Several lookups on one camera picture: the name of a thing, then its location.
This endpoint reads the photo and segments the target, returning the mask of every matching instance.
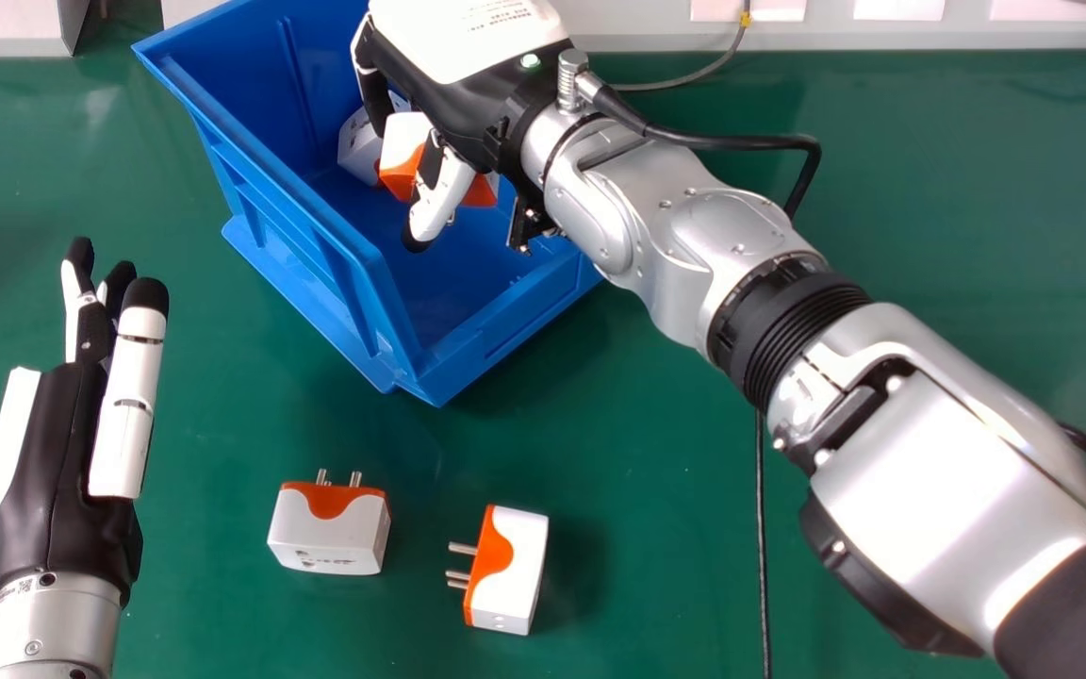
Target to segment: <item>green surface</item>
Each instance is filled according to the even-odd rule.
[[[70,237],[168,284],[118,676],[758,676],[752,413],[725,379],[607,285],[446,408],[376,394],[220,239],[189,117],[126,50],[152,10],[116,12],[72,61],[0,61],[0,394],[12,366],[61,360]],[[646,78],[703,58],[598,65]],[[636,102],[705,130],[818,135],[810,240],[1086,428],[1086,53],[749,55]],[[797,159],[708,164],[784,197]],[[771,463],[780,679],[998,676],[897,647],[811,558],[805,481]],[[318,467],[388,490],[382,576],[272,557],[277,486]],[[470,631],[444,584],[464,566],[445,542],[475,540],[487,503],[554,520],[527,640]]]

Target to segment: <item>metal pin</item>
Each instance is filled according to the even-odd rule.
[[[466,554],[469,557],[475,557],[476,548],[471,545],[465,545],[464,542],[447,542],[446,550],[450,552],[455,552],[456,554]]]

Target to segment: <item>white panel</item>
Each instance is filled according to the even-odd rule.
[[[992,0],[993,22],[1086,22],[1086,4],[1069,0]]]
[[[691,22],[736,22],[743,10],[741,0],[690,0]],[[807,0],[754,0],[754,21],[801,22]]]
[[[939,22],[945,0],[857,0],[854,18],[859,21]]]

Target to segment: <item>plug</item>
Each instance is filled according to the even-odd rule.
[[[465,590],[464,621],[469,627],[529,634],[543,580],[546,535],[546,516],[489,505],[477,546],[447,546],[473,557],[470,573],[446,571],[446,584]]]
[[[285,568],[329,576],[374,576],[388,544],[388,498],[362,486],[332,486],[326,469],[315,482],[285,482],[275,501],[267,545]]]

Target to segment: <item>robotic arm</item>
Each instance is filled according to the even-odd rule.
[[[371,0],[353,56],[376,130],[390,85],[434,125],[415,201],[467,189],[447,163],[507,177],[509,247],[561,232],[766,414],[811,550],[902,645],[1086,678],[1086,436],[833,272],[790,204],[717,180],[546,0]],[[414,251],[434,237],[406,223]]]
[[[139,496],[167,325],[162,282],[121,262],[98,289],[61,263],[64,364],[14,368],[0,411],[0,679],[109,679],[141,567]]]

